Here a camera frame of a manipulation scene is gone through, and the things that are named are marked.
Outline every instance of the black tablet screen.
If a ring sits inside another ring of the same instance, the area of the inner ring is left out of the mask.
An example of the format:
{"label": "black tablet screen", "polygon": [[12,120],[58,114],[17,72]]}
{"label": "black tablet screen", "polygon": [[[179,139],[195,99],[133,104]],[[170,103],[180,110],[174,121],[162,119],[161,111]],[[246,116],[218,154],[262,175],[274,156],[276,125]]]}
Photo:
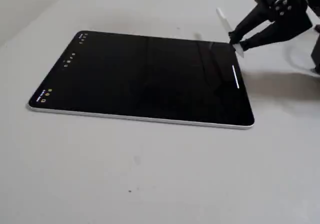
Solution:
{"label": "black tablet screen", "polygon": [[79,32],[32,107],[248,126],[254,117],[229,44]]}

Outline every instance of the tablet silver frame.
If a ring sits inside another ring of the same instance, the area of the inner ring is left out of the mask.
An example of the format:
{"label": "tablet silver frame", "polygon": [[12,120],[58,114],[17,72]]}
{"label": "tablet silver frame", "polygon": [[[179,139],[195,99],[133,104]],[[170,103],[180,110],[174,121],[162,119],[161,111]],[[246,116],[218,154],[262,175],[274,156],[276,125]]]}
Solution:
{"label": "tablet silver frame", "polygon": [[45,113],[92,116],[92,117],[103,117],[103,118],[123,119],[123,120],[147,121],[147,122],[156,122],[156,123],[165,123],[165,124],[218,127],[218,128],[228,128],[228,129],[242,129],[243,130],[243,129],[250,129],[251,127],[254,126],[254,123],[251,126],[241,126],[241,125],[228,125],[228,124],[206,123],[206,122],[196,122],[196,121],[159,119],[159,118],[150,118],[150,117],[110,115],[110,114],[89,113],[89,112],[80,112],[80,111],[44,109],[44,108],[32,107],[29,104],[27,105],[27,108],[32,111],[45,112]]}

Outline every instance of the white stylus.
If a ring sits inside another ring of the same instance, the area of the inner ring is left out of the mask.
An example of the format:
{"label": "white stylus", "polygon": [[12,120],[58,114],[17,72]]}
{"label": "white stylus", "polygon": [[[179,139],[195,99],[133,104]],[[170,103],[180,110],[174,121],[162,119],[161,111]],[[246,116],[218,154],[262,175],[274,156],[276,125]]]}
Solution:
{"label": "white stylus", "polygon": [[[231,28],[228,19],[226,18],[226,16],[224,15],[224,13],[222,12],[222,10],[220,8],[217,8],[216,13],[219,16],[219,19],[223,25],[224,30],[226,31],[226,33],[228,34],[229,32],[232,32],[233,29]],[[245,57],[245,53],[244,50],[242,49],[240,44],[235,44],[233,45],[235,51],[242,57]]]}

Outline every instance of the gray tabletop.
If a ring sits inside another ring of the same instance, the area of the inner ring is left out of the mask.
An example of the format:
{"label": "gray tabletop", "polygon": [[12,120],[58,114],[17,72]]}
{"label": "gray tabletop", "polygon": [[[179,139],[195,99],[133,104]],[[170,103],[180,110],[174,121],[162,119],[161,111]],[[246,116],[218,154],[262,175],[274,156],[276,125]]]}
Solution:
{"label": "gray tabletop", "polygon": [[320,80],[308,71],[313,30],[239,58],[256,118],[250,130],[26,108],[80,30],[226,42],[215,8],[235,26],[254,5],[60,0],[2,46],[0,222],[319,223]]}

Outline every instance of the white table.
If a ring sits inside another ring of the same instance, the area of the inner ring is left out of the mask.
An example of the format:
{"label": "white table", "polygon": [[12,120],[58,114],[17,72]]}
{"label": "white table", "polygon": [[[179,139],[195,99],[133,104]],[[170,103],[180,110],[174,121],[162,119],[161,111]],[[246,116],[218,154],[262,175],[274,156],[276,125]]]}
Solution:
{"label": "white table", "polygon": [[254,5],[60,0],[2,46],[0,223],[319,223],[320,80],[299,69],[313,66],[312,30],[239,59],[250,130],[25,107],[77,31],[226,42],[215,8],[235,26]]}

